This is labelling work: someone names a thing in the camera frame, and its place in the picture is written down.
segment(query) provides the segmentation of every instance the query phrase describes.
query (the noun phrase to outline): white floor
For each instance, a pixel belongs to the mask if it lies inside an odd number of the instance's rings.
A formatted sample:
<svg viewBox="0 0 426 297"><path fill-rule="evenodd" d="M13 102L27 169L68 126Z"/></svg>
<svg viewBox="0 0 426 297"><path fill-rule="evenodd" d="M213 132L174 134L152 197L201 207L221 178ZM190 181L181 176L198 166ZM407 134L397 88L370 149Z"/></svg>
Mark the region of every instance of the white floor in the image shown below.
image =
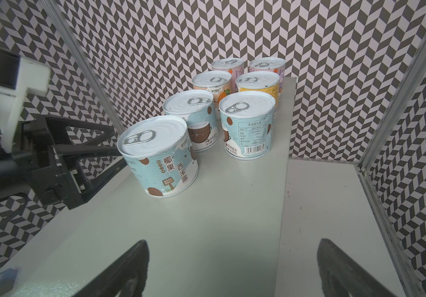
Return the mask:
<svg viewBox="0 0 426 297"><path fill-rule="evenodd" d="M405 296L354 166L289 160L275 297L323 296L316 258L322 238Z"/></svg>

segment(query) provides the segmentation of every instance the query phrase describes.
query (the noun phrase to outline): black and white geometric pattern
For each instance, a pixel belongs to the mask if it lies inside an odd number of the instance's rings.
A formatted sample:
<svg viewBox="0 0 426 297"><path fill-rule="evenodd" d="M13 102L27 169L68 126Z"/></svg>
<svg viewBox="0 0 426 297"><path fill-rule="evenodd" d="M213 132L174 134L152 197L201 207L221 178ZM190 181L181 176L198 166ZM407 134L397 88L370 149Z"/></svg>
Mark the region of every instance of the black and white geometric pattern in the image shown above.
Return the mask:
<svg viewBox="0 0 426 297"><path fill-rule="evenodd" d="M0 47L38 60L51 67L46 97L27 95L20 120L34 115L56 115L92 123L111 125L98 99L75 63L67 46L37 0L0 0ZM96 131L71 129L74 144L95 137ZM115 139L107 145L114 145ZM89 159L83 162L89 178L102 171L112 158ZM0 267L15 255L64 205L42 207L33 193L22 217L17 216L5 230L0 230ZM21 198L0 203L0 220L9 210L16 210Z"/></svg>
<svg viewBox="0 0 426 297"><path fill-rule="evenodd" d="M426 74L370 173L426 292Z"/></svg>
<svg viewBox="0 0 426 297"><path fill-rule="evenodd" d="M358 161L426 32L426 0L57 0L126 126L211 62L286 59L290 153Z"/></svg>

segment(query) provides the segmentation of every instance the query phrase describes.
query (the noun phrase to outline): barcode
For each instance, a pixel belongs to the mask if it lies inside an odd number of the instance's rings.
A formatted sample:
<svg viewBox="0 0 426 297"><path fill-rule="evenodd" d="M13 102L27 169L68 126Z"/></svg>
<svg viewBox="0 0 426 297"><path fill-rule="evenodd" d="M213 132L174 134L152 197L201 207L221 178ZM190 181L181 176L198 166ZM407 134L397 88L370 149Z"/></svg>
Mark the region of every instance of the barcode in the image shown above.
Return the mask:
<svg viewBox="0 0 426 297"><path fill-rule="evenodd" d="M250 154L258 153L258 152L264 151L265 147L266 147L265 143L259 146L247 146L244 148L244 154L250 155Z"/></svg>

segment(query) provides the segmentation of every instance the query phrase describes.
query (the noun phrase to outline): black cable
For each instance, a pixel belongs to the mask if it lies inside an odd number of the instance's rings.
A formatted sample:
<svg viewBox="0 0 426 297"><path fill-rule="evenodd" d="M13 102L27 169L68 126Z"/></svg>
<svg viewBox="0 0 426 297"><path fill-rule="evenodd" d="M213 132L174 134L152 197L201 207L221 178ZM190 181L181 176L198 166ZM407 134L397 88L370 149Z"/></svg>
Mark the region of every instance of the black cable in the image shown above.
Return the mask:
<svg viewBox="0 0 426 297"><path fill-rule="evenodd" d="M14 211L12 214L10 214L10 215L8 215L7 217L5 217L5 218L3 218L1 221L0 221L0 229L5 229L5 226L8 224L8 222L10 222L13 218L15 218L17 215L22 215L23 214L23 212L24 212L24 210L25 210L25 208L26 208L26 206L27 206L27 204L28 204L28 201L30 200L29 198L28 198L28 195L26 194L26 193L23 193L23 192L20 192L20 193L18 193L18 194L15 194L15 195L11 195L11 196L19 196L19 197L22 197L22 198L24 198L24 200L25 200L25 202L22 204L22 205L20 205L19 206L19 208L16 210L16 211Z"/></svg>

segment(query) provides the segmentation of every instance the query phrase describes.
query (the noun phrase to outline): can label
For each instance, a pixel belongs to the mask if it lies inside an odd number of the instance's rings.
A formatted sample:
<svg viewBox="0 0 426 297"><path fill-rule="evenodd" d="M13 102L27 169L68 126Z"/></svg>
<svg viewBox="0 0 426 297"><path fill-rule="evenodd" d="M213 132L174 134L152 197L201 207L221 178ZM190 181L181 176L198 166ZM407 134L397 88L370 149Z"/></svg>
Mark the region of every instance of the can label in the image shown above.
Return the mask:
<svg viewBox="0 0 426 297"><path fill-rule="evenodd" d="M254 68L254 67L249 66L248 70L249 70L249 72L254 72L254 71L269 71L269 72L274 72L274 73L279 74L278 96L282 95L282 81L284 80L284 73L286 72L286 67L285 66L282 66L282 67L279 67L279 68L275 68L275 69L261 69L261 68Z"/></svg>
<svg viewBox="0 0 426 297"><path fill-rule="evenodd" d="M240 87L239 91L240 92L243 92L243 91L259 91L259 92L268 93L269 95L271 95L276 100L276 105L275 105L275 108L274 108L274 117L277 116L277 105L278 105L278 100L279 100L279 84L275 84L274 86L269 86L269 87L264 88L264 89L246 89L245 87Z"/></svg>
<svg viewBox="0 0 426 297"><path fill-rule="evenodd" d="M214 87L199 87L193 85L193 90L205 90L209 91L213 94L213 100L214 100L214 107L215 107L215 117L217 120L221 118L220 116L220 109L218 107L218 103L220 103L221 99L225 98L229 94L231 94L231 80L226 82L224 85L221 86L214 86Z"/></svg>
<svg viewBox="0 0 426 297"><path fill-rule="evenodd" d="M218 140L219 134L213 110L214 104L211 101L208 107L192 114L179 116L186 121L193 151L204 151Z"/></svg>
<svg viewBox="0 0 426 297"><path fill-rule="evenodd" d="M212 67L212 70L229 72L231 74L231 81L232 81L231 82L231 86L232 86L231 94L238 92L238 86L236 85L236 79L238 78L238 76L244 74L244 67L243 66L238 66L238 67L231 68L231 69L217 69L217 68Z"/></svg>
<svg viewBox="0 0 426 297"><path fill-rule="evenodd" d="M254 159L271 149L273 110L252 118L222 115L224 148L240 159Z"/></svg>
<svg viewBox="0 0 426 297"><path fill-rule="evenodd" d="M176 146L154 156L141 160L123 156L145 192L151 196L172 196L190 186L198 174L198 163L186 134Z"/></svg>

